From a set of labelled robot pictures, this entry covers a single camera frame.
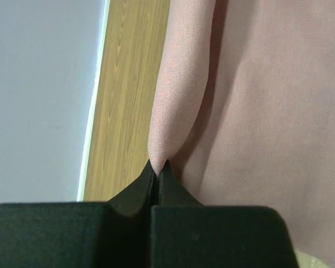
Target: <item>black plastic object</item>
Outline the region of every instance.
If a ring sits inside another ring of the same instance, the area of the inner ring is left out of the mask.
[[[281,217],[205,207],[167,162],[108,202],[0,205],[0,268],[298,267]]]

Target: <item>pink curtain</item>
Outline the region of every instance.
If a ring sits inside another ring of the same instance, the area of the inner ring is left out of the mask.
[[[335,267],[335,0],[171,0],[149,152]]]

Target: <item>beige surface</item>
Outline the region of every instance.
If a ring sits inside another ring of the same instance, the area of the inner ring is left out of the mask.
[[[140,173],[147,155],[169,1],[111,0],[85,200],[108,200]],[[301,267],[324,268],[299,253]]]

